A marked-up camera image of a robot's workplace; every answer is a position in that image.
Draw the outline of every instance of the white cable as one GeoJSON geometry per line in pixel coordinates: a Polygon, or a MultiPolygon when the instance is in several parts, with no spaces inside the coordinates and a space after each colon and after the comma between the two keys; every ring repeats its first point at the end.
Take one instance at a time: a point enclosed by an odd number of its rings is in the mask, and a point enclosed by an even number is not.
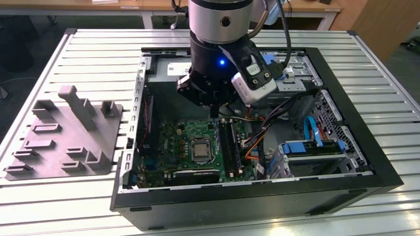
{"type": "Polygon", "coordinates": [[[5,83],[8,83],[8,82],[12,82],[12,81],[15,81],[15,80],[25,80],[25,79],[39,79],[39,78],[37,78],[37,77],[13,78],[13,79],[9,79],[9,80],[7,80],[7,81],[3,81],[3,82],[0,83],[0,85],[5,84],[5,83]]]}
{"type": "Polygon", "coordinates": [[[256,121],[255,119],[245,119],[245,118],[241,118],[241,117],[232,117],[232,116],[227,116],[224,114],[220,114],[223,117],[227,117],[227,118],[232,118],[232,119],[241,119],[244,121],[256,121]]]}

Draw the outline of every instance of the cpu socket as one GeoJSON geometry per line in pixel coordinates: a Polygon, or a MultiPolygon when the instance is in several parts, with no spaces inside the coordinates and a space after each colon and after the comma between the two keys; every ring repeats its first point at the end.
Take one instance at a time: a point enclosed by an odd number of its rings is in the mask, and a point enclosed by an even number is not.
{"type": "Polygon", "coordinates": [[[192,140],[191,141],[191,160],[203,165],[211,161],[211,141],[192,140]]]}

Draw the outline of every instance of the motherboard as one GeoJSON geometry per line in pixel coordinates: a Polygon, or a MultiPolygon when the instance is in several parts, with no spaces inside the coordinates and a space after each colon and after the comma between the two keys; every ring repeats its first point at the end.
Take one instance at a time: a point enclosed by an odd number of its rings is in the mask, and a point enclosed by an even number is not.
{"type": "Polygon", "coordinates": [[[140,186],[253,180],[252,163],[239,152],[244,138],[241,121],[163,122],[157,152],[141,157],[140,186]]]}

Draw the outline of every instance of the wooden desk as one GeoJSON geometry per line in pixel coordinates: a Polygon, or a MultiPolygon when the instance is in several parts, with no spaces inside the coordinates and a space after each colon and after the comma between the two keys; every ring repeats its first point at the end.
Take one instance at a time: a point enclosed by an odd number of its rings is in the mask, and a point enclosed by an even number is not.
{"type": "MultiPolygon", "coordinates": [[[[328,30],[343,8],[336,2],[325,5],[312,0],[292,0],[292,17],[323,18],[319,30],[328,30]]],[[[152,16],[173,16],[171,0],[120,0],[93,5],[91,0],[0,0],[0,15],[136,15],[145,29],[152,29],[152,16]]]]}
{"type": "MultiPolygon", "coordinates": [[[[292,0],[292,17],[323,18],[317,30],[329,30],[336,14],[343,11],[343,7],[332,1],[329,5],[321,4],[317,0],[292,0]]],[[[188,5],[188,0],[181,0],[181,6],[188,5]]],[[[289,10],[288,3],[284,4],[285,12],[289,10]]],[[[171,0],[143,0],[143,11],[151,11],[153,16],[172,16],[171,0]]]]}
{"type": "MultiPolygon", "coordinates": [[[[317,0],[292,0],[293,12],[341,12],[343,7],[336,1],[329,5],[321,4],[317,0]]],[[[188,5],[188,0],[181,0],[181,6],[188,5]]],[[[285,10],[289,8],[288,3],[284,4],[285,10]]],[[[171,11],[171,0],[143,0],[143,10],[148,11],[171,11]]]]}
{"type": "Polygon", "coordinates": [[[92,0],[0,0],[0,8],[33,10],[121,10],[121,6],[131,6],[128,10],[141,10],[141,0],[120,0],[113,4],[92,4],[92,0]]]}

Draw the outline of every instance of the green circuit board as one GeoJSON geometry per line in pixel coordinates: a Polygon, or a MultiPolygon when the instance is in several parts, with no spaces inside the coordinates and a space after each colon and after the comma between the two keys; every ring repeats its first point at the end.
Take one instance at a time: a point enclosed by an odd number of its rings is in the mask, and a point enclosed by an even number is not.
{"type": "MultiPolygon", "coordinates": [[[[235,132],[237,141],[245,138],[244,124],[236,122],[235,132]]],[[[243,174],[229,177],[224,173],[224,160],[217,146],[215,125],[212,121],[164,122],[160,125],[159,150],[156,156],[144,158],[147,171],[144,172],[148,187],[164,187],[164,172],[179,170],[215,169],[220,170],[219,182],[253,180],[253,167],[251,161],[244,161],[243,174]],[[192,142],[209,143],[211,160],[197,163],[193,161],[192,142]]]]}

